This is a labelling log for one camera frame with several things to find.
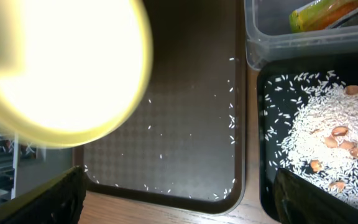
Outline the yellow round plate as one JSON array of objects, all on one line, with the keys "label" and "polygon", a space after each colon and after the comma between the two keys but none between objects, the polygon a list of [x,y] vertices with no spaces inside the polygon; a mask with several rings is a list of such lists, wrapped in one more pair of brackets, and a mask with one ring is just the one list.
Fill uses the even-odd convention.
[{"label": "yellow round plate", "polygon": [[120,127],[149,84],[142,1],[0,1],[0,134],[50,148]]}]

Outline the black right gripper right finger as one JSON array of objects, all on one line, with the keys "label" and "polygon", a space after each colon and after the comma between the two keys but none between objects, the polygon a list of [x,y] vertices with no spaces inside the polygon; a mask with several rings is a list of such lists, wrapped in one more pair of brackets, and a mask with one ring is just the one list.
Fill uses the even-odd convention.
[{"label": "black right gripper right finger", "polygon": [[358,224],[358,210],[289,170],[280,168],[273,183],[282,224]]}]

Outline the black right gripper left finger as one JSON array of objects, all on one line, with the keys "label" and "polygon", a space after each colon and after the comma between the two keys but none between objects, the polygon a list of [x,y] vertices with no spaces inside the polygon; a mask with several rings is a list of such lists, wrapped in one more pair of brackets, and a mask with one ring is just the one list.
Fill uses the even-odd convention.
[{"label": "black right gripper left finger", "polygon": [[0,223],[77,224],[88,187],[84,169],[74,166],[24,195],[0,205]]}]

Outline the green snack wrapper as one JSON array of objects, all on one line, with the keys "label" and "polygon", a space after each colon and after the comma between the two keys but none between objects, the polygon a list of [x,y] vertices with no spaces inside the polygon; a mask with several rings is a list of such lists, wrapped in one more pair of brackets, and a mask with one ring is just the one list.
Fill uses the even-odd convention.
[{"label": "green snack wrapper", "polygon": [[358,0],[316,0],[289,15],[294,33],[358,25]]}]

